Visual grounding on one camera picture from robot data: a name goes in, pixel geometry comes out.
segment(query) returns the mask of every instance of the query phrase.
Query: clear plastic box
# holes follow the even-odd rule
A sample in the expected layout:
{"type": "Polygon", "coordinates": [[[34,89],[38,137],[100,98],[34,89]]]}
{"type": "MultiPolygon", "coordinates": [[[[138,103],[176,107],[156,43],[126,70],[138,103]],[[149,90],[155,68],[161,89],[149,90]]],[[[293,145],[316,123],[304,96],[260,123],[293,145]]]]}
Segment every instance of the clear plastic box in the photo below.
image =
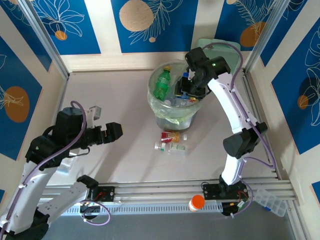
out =
{"type": "Polygon", "coordinates": [[[254,201],[279,217],[283,217],[286,214],[286,202],[263,188],[259,188],[256,191],[256,194],[254,195],[254,201]]]}

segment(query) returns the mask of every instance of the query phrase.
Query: white robotic arm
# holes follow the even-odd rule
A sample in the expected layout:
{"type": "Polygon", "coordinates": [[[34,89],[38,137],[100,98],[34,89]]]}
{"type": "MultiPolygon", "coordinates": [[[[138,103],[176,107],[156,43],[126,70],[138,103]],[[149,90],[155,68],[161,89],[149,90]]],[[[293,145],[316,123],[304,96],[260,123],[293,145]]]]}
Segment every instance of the white robotic arm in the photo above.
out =
{"type": "Polygon", "coordinates": [[[92,145],[110,143],[123,134],[121,125],[115,122],[107,123],[106,130],[103,131],[101,126],[94,126],[94,120],[100,118],[100,107],[94,106],[83,111],[87,119],[84,127],[82,110],[74,107],[65,108],[58,113],[55,125],[31,142],[18,189],[8,209],[0,216],[0,229],[2,233],[6,231],[6,240],[42,239],[51,223],[67,209],[84,200],[92,201],[98,195],[98,182],[84,175],[78,178],[71,188],[38,206],[48,181],[61,161],[69,157],[70,150],[88,149],[92,145]],[[71,141],[74,142],[72,147],[67,147],[68,149],[61,151],[61,154],[41,164],[53,153],[70,145],[71,141]]]}
{"type": "MultiPolygon", "coordinates": [[[[234,134],[242,133],[243,129],[251,129],[252,127],[247,121],[247,118],[240,111],[234,96],[231,91],[231,81],[232,75],[228,72],[225,72],[219,75],[218,79],[212,79],[208,83],[208,87],[216,95],[219,100],[227,118],[229,119],[232,132],[234,134]]],[[[241,97],[239,97],[241,104],[243,105],[245,111],[247,112],[250,120],[253,123],[257,122],[257,119],[250,113],[247,106],[241,97]]],[[[230,156],[229,154],[226,157],[225,167],[222,172],[222,178],[226,184],[232,185],[237,183],[240,178],[241,163],[244,157],[248,157],[250,154],[247,153],[241,158],[237,159],[236,157],[230,156]]]]}
{"type": "Polygon", "coordinates": [[[267,125],[264,122],[258,123],[242,98],[235,95],[237,88],[232,83],[231,70],[223,57],[209,59],[198,47],[188,52],[185,59],[188,63],[187,70],[194,72],[194,77],[190,80],[183,76],[177,82],[175,94],[187,94],[201,100],[208,94],[206,88],[209,88],[216,95],[230,122],[233,135],[223,141],[227,157],[220,186],[222,192],[232,192],[237,189],[234,185],[241,185],[244,158],[250,155],[260,141],[253,126],[263,135],[268,129],[267,125]]]}

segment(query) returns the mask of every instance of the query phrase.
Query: green plastic bottle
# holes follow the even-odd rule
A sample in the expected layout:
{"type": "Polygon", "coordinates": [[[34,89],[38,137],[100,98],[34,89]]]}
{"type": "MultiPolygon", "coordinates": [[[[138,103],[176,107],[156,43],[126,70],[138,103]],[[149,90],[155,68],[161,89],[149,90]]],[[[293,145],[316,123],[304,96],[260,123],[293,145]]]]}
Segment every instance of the green plastic bottle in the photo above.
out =
{"type": "Polygon", "coordinates": [[[163,68],[163,73],[161,73],[158,77],[158,80],[155,85],[155,90],[153,91],[153,95],[161,100],[164,101],[167,95],[167,91],[169,89],[169,83],[170,83],[170,66],[165,66],[163,68]]]}

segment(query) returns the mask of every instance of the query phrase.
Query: orange bottle cap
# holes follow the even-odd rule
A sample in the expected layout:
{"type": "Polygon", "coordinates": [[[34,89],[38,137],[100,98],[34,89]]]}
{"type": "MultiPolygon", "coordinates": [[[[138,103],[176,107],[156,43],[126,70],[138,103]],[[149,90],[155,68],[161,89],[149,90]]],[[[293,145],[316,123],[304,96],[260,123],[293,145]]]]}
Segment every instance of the orange bottle cap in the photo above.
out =
{"type": "Polygon", "coordinates": [[[195,195],[191,199],[191,204],[196,208],[196,209],[202,209],[205,206],[205,198],[201,195],[195,195]]]}

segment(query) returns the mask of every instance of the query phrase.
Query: orange circle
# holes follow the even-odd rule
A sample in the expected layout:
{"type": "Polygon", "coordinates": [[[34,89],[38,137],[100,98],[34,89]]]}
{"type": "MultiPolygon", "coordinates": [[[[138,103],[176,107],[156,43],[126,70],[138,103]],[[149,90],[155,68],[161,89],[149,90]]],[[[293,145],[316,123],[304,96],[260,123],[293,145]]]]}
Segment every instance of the orange circle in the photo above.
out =
{"type": "Polygon", "coordinates": [[[246,48],[254,47],[265,25],[266,23],[264,21],[260,21],[254,25],[248,26],[241,33],[240,44],[246,48]]]}
{"type": "Polygon", "coordinates": [[[149,38],[149,42],[150,42],[150,43],[154,43],[155,41],[156,41],[156,38],[155,38],[155,37],[152,36],[152,37],[149,38]]]}
{"type": "Polygon", "coordinates": [[[66,40],[68,37],[64,31],[60,31],[60,30],[56,31],[54,35],[57,39],[59,39],[61,41],[66,40]]]}
{"type": "Polygon", "coordinates": [[[5,91],[4,104],[6,115],[16,123],[23,123],[28,116],[30,102],[27,92],[19,86],[12,86],[5,91]]]}
{"type": "Polygon", "coordinates": [[[308,107],[308,102],[309,102],[309,99],[307,96],[305,95],[301,95],[299,98],[298,98],[298,106],[300,109],[304,110],[308,107]]]}
{"type": "Polygon", "coordinates": [[[202,209],[205,206],[205,198],[201,195],[195,195],[191,199],[191,204],[196,209],[202,209]]]}

